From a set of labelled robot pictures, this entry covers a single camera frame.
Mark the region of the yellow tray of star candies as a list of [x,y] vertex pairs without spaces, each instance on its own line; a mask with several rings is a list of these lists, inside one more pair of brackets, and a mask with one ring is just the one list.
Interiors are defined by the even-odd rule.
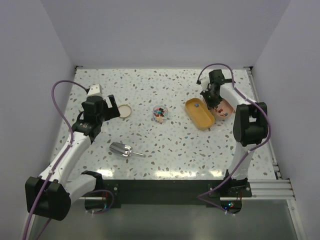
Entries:
[[192,98],[185,103],[185,111],[193,124],[199,130],[207,130],[215,123],[215,118],[206,104],[199,98]]

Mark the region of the clear glass jar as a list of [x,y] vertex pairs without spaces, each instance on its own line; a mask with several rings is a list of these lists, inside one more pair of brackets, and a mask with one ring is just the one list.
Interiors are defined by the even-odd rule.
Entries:
[[152,110],[153,120],[157,123],[164,123],[168,118],[168,108],[165,105],[156,105]]

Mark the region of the metal scoop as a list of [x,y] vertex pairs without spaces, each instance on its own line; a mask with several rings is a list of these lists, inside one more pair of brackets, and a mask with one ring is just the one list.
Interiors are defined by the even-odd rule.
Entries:
[[138,157],[143,157],[143,158],[146,157],[145,154],[134,152],[134,150],[131,146],[126,145],[124,143],[120,143],[120,142],[111,143],[109,146],[109,150],[112,153],[118,154],[118,155],[125,157],[125,158],[131,157],[131,156],[138,156]]

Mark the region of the pink tray of lollipops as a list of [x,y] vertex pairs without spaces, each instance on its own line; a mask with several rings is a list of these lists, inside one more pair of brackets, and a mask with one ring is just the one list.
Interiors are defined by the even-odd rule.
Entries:
[[217,106],[210,107],[209,111],[216,120],[226,120],[232,116],[234,108],[225,99],[222,99]]

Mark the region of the round wooden jar lid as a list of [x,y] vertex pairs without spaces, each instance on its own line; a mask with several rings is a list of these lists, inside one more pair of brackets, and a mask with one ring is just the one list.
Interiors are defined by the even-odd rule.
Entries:
[[123,119],[129,117],[131,115],[131,113],[132,113],[131,107],[129,105],[127,105],[127,104],[120,105],[118,107],[118,111],[120,113],[119,117],[123,118]]

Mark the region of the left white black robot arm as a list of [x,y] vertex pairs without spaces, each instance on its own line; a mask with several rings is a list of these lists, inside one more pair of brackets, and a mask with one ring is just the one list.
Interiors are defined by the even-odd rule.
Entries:
[[69,182],[68,179],[78,160],[101,132],[103,123],[120,116],[115,97],[108,95],[108,98],[111,105],[101,96],[87,97],[59,154],[38,177],[28,178],[25,195],[30,214],[61,221],[71,205],[83,195],[99,196],[103,192],[100,173],[86,170],[76,180]]

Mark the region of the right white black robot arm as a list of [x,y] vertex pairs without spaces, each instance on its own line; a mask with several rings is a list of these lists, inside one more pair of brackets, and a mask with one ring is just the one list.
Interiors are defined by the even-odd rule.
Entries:
[[202,83],[202,98],[208,110],[216,117],[227,118],[235,112],[233,137],[235,153],[225,177],[215,191],[235,196],[248,182],[251,158],[256,149],[269,140],[268,109],[264,102],[256,102],[235,87],[233,78],[225,78],[221,69],[208,73],[207,83]]

